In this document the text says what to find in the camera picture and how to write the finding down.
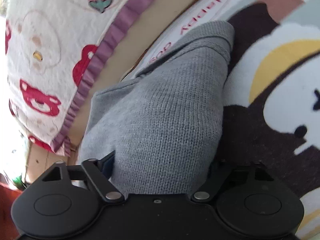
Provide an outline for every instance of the black mount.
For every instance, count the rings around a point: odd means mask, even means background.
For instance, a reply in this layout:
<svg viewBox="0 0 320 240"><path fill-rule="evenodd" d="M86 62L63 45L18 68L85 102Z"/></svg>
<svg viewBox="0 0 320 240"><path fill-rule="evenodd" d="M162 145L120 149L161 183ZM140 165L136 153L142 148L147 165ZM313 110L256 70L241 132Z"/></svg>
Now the black mount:
<svg viewBox="0 0 320 240"><path fill-rule="evenodd" d="M55 163L12 205L19 240L296 239L299 198L261 163L213 163L188 198L123 195L101 170L114 153L78 166ZM74 186L84 181L88 189Z"/></svg>

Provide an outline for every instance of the red bear print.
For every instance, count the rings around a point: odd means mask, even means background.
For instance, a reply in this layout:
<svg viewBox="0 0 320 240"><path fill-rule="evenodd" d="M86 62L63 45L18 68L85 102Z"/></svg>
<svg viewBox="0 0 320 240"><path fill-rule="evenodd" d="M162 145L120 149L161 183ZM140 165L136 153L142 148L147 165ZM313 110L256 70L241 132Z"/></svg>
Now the red bear print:
<svg viewBox="0 0 320 240"><path fill-rule="evenodd" d="M57 97L42 93L22 79L20 79L20 90L24 101L32 109L48 116L57 116L59 114L58 105L61 105L61 102Z"/></svg>
<svg viewBox="0 0 320 240"><path fill-rule="evenodd" d="M80 81L83 77L85 70L91 60L92 55L97 51L97 46L89 44L84 46L81 52L81 60L74 66L72 70L72 77L77 86L79 86Z"/></svg>
<svg viewBox="0 0 320 240"><path fill-rule="evenodd" d="M9 40L11 39L11 28L9 26L9 21L7 20L5 22L5 39L4 39L4 44L5 44L5 54L7 55L8 52L8 45L9 45Z"/></svg>

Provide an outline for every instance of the blanket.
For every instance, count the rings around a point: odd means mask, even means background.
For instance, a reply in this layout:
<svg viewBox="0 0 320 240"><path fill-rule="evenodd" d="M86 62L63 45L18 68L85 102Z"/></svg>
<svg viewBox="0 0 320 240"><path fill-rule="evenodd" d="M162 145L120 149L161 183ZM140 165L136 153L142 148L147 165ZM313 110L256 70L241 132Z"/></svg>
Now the blanket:
<svg viewBox="0 0 320 240"><path fill-rule="evenodd" d="M89 89L153 0L10 0L9 107L29 139L69 153L67 134Z"/></svg>

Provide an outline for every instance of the black eye print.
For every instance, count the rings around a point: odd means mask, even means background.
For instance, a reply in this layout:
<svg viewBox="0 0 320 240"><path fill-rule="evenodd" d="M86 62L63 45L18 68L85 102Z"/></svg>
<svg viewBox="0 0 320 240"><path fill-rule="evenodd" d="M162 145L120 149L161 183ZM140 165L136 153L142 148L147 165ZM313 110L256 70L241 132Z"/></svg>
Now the black eye print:
<svg viewBox="0 0 320 240"><path fill-rule="evenodd" d="M305 125L300 125L295 131L294 131L294 135L297 138L303 138L306 133L307 133L308 129Z"/></svg>
<svg viewBox="0 0 320 240"><path fill-rule="evenodd" d="M313 111L318 111L318 110L320 110L320 93L319 93L318 89L315 90L315 95L317 97L317 101L313 105Z"/></svg>

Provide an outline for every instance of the purple ruffle trim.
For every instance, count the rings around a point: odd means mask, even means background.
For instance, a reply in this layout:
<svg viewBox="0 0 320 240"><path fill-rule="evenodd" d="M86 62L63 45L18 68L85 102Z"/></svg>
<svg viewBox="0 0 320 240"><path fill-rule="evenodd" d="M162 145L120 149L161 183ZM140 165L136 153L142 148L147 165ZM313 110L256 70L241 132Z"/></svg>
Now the purple ruffle trim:
<svg viewBox="0 0 320 240"><path fill-rule="evenodd" d="M65 142L65 151L70 153L70 142L67 142L67 134L77 112L84 104L89 90L99 76L103 66L113 54L116 46L126 36L129 28L138 19L140 14L149 7L152 1L153 0L128 0L119 11L84 72L60 132L50 143L50 147L54 152L56 152L61 147L62 143Z"/></svg>

